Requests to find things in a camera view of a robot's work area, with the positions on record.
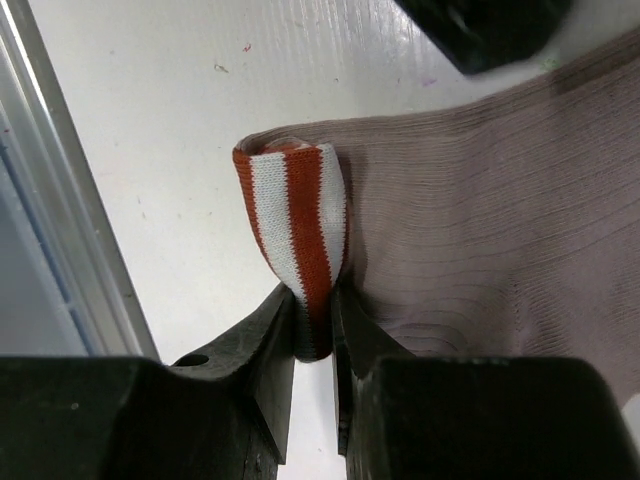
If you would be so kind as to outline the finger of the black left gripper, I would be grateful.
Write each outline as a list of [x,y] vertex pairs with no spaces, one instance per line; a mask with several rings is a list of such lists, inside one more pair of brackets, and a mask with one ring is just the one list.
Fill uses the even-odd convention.
[[571,0],[400,0],[397,5],[463,75],[479,75],[540,52]]

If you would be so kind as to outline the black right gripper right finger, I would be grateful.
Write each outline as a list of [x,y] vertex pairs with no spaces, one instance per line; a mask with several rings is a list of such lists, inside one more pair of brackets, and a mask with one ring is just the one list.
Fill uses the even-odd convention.
[[612,393],[571,358],[411,354],[331,297],[338,451],[351,479],[629,479]]

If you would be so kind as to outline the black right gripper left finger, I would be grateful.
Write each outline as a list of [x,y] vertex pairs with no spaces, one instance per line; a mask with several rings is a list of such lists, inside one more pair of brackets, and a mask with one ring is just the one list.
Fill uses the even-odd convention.
[[290,290],[167,366],[142,357],[5,357],[5,479],[273,479],[293,386]]

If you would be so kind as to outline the beige sock with rust stripes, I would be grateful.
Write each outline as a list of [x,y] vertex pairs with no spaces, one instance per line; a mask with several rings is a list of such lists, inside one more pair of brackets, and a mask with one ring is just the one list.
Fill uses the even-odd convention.
[[639,391],[639,34],[457,108],[280,127],[232,153],[258,247],[332,350],[329,297],[420,356],[569,356]]

